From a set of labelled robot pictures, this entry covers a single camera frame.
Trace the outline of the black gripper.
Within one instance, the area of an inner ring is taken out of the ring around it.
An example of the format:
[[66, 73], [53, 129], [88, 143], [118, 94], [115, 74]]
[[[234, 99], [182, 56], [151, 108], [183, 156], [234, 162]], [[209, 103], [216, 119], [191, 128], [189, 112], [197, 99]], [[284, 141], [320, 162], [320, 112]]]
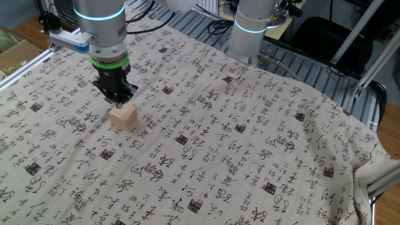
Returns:
[[121, 109], [136, 93], [138, 87], [127, 82], [126, 78], [130, 69], [123, 69], [117, 67], [114, 69], [97, 69], [99, 78], [93, 81], [92, 84], [96, 86], [103, 95], [112, 101], [116, 108]]

